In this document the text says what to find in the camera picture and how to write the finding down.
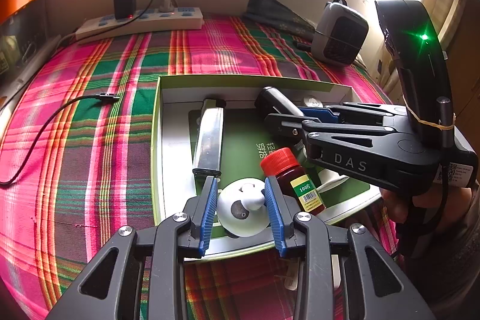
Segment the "amber medicine bottle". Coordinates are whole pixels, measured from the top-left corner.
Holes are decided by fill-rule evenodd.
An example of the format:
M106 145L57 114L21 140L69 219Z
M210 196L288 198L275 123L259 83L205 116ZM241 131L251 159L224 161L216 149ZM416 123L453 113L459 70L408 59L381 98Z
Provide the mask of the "amber medicine bottle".
M296 198L304 211L316 215L325 209L315 185L290 148L272 152L262 159L260 167L266 176L274 175L282 193Z

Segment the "red bottle cap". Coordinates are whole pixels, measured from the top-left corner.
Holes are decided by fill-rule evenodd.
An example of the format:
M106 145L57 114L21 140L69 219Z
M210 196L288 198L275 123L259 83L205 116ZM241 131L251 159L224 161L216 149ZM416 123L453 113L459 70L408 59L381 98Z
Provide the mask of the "red bottle cap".
M260 162L260 167L266 176L278 175L280 172L294 166L299 166L297 159L293 155L290 148L282 148L272 152Z

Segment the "qr code label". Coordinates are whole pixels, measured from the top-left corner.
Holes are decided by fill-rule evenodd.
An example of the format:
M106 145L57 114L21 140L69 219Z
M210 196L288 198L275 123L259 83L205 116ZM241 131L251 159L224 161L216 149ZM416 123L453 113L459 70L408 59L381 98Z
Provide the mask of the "qr code label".
M464 164L450 163L448 166L448 184L456 187L465 187L472 176L473 167ZM434 183L442 183L442 167L438 166Z

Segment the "power strip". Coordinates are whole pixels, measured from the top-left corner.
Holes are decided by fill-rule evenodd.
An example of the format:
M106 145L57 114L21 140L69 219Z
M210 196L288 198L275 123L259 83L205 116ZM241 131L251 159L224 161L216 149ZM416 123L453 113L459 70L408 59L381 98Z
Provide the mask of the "power strip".
M135 18L142 11L138 10L130 19ZM126 34L145 33L151 31L177 31L201 29L203 15L198 7L176 7L174 11L163 13L158 9L149 9L138 20L124 27L107 31L114 26L122 25L129 19L115 19L114 15L90 19L75 32L76 40L82 40L92 34L96 36L82 40L83 43L101 40L109 37L124 36Z

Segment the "black cable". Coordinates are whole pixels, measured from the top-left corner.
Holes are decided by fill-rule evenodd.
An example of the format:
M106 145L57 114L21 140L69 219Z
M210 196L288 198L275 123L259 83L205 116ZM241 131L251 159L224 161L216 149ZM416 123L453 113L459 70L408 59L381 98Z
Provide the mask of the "black cable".
M148 9L150 9L150 6L152 5L153 3L153 0L150 0L150 2L148 3L148 6L139 14L137 15L135 18L131 19L130 21L127 21L125 22L124 24L121 24L121 25L117 25L117 26L114 26L110 29L107 29L106 31L101 31L101 32L97 32L97 33L94 33L94 34L91 34L89 36L86 36L86 37L83 37L79 40L76 40L74 41L73 43L69 43L67 46L61 48L61 50L57 51L56 53L54 53L50 60L52 58L54 58L55 56L57 56L58 54L60 54L61 52L63 52L65 49L67 49L70 45L72 44L75 44L75 43L78 43L79 41L82 41L82 40L85 40L85 39L89 39L89 38L92 38L92 37L95 37L95 36L98 36L99 34L103 34L103 33L107 33L109 31L113 31L115 29L118 29L118 28L121 28L122 26L125 26L125 25L128 25L128 24L131 24L132 22L138 20L143 14L145 14L147 12ZM12 99L21 91L23 90L24 87L26 87L32 80L33 78L35 77L35 75L40 71L41 68L39 68L39 70L37 72L35 72L35 74L32 75L32 77L30 77L30 79L28 79L27 82L25 82L4 104L3 106L0 108L0 114L2 113L3 109L5 109L7 107L7 105L12 101Z
M72 103L75 103L75 102L77 102L79 100L83 100L83 99L96 99L96 100L99 100L99 101L104 102L104 103L115 103L120 99L120 97L118 95L107 94L107 93L94 94L94 95L82 95L80 97L76 97L76 98L74 98L72 100L69 100L68 102L64 103L42 125L42 128L40 128L37 135L35 136L35 138L32 142L32 145L28 149L27 155L25 155L25 157L23 158L23 162L22 162L22 164L20 164L20 167L18 168L17 172L8 181L0 182L0 186L8 187L18 178L18 176L21 174L22 170L24 169L25 165L27 164L28 159L30 158L30 155L32 154L33 149L34 149L38 139L40 139L40 136L42 135L45 128L57 116L57 114L60 113L66 107L70 106Z
M150 9L150 6L152 5L152 3L153 3L153 0L150 0L150 2L148 2L147 7L146 7L145 9L143 9L143 11L142 11L139 15L137 15L135 18L131 19L130 21L127 21L127 22L125 22L125 23L123 23L123 24L121 24L121 25L117 25L117 26L114 26L114 27L112 27L112 28L109 28L109 29L107 29L106 31L99 31L99 32L97 32L97 33L90 34L89 36L85 36L85 37L83 37L83 38L81 38L81 39L79 39L79 40L76 40L76 41L74 41L73 43L70 43L69 45L63 47L61 50L57 51L57 53L55 53L52 57L55 57L56 55L58 55L59 53L61 53L61 52L64 51L65 49L67 49L70 45L75 44L75 43L78 43L79 41L86 40L86 39L90 39L90 38L92 38L92 37L98 36L98 35L100 35L100 34L107 33L107 32L109 32L109 31L114 31L115 29L119 29L119 28L121 28L121 27L123 27L123 26L126 26L126 25L128 25L128 24L131 24L132 22L135 22L135 21L138 20L143 14L145 14L148 9Z
M448 200L448 168L450 167L450 162L443 162L442 163L442 201L440 202L439 211L440 219L442 218L443 211L445 210L445 205L447 204Z

